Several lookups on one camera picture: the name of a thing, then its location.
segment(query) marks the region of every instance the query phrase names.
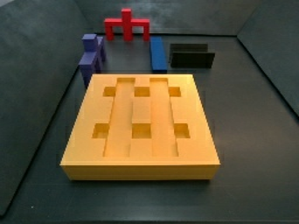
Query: table surface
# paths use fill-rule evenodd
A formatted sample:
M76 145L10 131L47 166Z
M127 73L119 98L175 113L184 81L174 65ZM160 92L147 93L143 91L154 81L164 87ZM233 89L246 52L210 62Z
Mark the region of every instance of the table surface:
M299 221L298 117L235 38L163 36L208 43L211 69L194 74L219 168L211 181L70 181L59 164L84 96L74 76L3 222ZM148 74L150 45L135 37L106 43L103 73Z

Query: wooden block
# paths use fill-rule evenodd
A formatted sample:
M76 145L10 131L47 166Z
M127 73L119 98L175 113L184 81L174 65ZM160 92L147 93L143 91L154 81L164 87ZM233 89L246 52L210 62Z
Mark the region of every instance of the wooden block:
M191 74L95 74L60 161L70 179L212 179L220 166Z

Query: blue rectangular block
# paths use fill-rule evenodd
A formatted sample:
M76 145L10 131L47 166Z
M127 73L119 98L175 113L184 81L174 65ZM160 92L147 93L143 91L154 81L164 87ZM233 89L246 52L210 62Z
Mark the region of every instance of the blue rectangular block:
M151 37L151 59L154 73L167 74L164 43L160 37Z

